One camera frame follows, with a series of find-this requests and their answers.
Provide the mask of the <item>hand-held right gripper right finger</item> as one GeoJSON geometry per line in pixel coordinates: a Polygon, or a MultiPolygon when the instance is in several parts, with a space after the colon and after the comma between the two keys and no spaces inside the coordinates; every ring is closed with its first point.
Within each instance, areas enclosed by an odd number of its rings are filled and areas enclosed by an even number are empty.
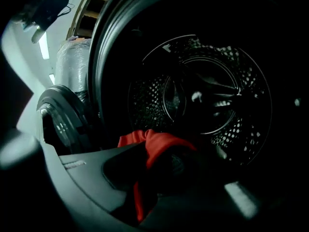
{"type": "Polygon", "coordinates": [[[175,170],[160,161],[158,199],[140,223],[147,232],[309,232],[308,162],[273,152],[253,166],[216,156],[179,155],[175,170]]]}

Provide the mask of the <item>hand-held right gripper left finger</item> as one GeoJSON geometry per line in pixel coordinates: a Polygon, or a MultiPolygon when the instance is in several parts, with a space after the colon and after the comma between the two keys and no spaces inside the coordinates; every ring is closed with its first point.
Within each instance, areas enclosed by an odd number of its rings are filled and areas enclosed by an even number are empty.
{"type": "Polygon", "coordinates": [[[122,153],[139,153],[142,144],[61,157],[52,145],[41,146],[53,187],[79,231],[147,232],[111,215],[124,204],[126,193],[114,189],[102,173],[108,159],[122,153]]]}

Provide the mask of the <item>red clothes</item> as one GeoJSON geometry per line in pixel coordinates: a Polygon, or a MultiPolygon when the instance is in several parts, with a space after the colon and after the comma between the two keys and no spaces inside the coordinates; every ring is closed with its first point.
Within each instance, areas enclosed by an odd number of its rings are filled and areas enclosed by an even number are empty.
{"type": "Polygon", "coordinates": [[[141,223],[157,203],[154,188],[147,187],[147,182],[150,181],[150,170],[158,163],[159,158],[169,150],[180,148],[185,151],[196,151],[196,148],[185,139],[166,132],[156,132],[153,129],[147,131],[136,130],[121,136],[118,147],[133,143],[145,143],[143,151],[146,153],[146,159],[143,161],[142,166],[146,168],[146,173],[138,177],[133,186],[137,221],[141,223]]]}

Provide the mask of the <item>black washing machine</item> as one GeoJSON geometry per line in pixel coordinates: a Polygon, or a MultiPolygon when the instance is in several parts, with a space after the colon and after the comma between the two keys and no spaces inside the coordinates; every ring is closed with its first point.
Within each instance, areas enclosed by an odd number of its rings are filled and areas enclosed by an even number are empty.
{"type": "Polygon", "coordinates": [[[220,177],[309,178],[309,0],[108,0],[88,88],[110,145],[152,129],[220,177]]]}

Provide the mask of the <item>round glass machine door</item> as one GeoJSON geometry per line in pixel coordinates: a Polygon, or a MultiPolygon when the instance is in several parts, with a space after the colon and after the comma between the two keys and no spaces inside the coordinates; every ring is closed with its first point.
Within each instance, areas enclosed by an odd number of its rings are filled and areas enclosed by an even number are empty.
{"type": "Polygon", "coordinates": [[[53,85],[45,90],[37,112],[42,116],[42,138],[59,156],[99,149],[91,111],[68,87],[53,85]]]}

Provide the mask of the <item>plastic-wrapped grey appliance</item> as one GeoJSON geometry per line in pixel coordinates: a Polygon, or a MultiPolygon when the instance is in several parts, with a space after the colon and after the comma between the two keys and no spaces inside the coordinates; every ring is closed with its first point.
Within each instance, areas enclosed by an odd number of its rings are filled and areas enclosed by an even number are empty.
{"type": "Polygon", "coordinates": [[[92,39],[71,38],[62,42],[57,52],[55,84],[73,92],[87,90],[86,79],[92,39]]]}

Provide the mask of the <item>brown wooden frame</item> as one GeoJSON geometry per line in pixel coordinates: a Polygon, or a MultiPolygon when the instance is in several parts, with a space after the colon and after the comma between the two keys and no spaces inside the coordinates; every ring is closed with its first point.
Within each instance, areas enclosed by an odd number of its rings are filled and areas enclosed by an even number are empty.
{"type": "Polygon", "coordinates": [[[81,0],[68,30],[67,38],[73,35],[80,38],[91,38],[99,13],[107,1],[81,0]]]}

